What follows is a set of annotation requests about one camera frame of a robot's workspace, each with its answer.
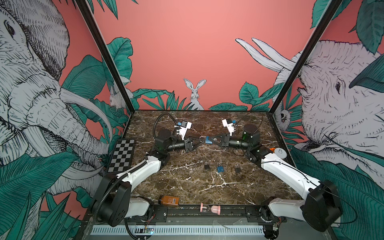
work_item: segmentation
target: elephant eye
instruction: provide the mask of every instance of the elephant eye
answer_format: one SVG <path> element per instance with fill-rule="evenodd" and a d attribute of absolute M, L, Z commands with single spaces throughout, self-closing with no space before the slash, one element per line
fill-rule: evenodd
<path fill-rule="evenodd" d="M 13 38 L 13 36 L 15 35 L 15 30 L 13 29 L 13 27 L 11 25 L 9 25 L 9 22 L 7 22 L 6 20 L 4 21 L 4 25 L 7 28 L 8 33 Z"/>
<path fill-rule="evenodd" d="M 340 94 L 340 82 L 337 82 L 335 87 L 337 92 Z"/>

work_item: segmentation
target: rabbit illustration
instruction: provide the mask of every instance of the rabbit illustration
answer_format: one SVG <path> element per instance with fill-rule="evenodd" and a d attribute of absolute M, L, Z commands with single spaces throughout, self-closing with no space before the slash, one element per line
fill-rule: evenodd
<path fill-rule="evenodd" d="M 199 99 L 199 94 L 198 94 L 198 89 L 201 88 L 207 81 L 205 79 L 201 80 L 196 88 L 193 88 L 193 84 L 191 81 L 189 81 L 188 79 L 184 78 L 184 82 L 185 84 L 187 85 L 187 87 L 189 89 L 192 90 L 192 94 L 191 94 L 191 104 L 193 104 L 193 107 L 191 110 L 204 110 L 204 108 L 200 105 L 198 99 Z"/>

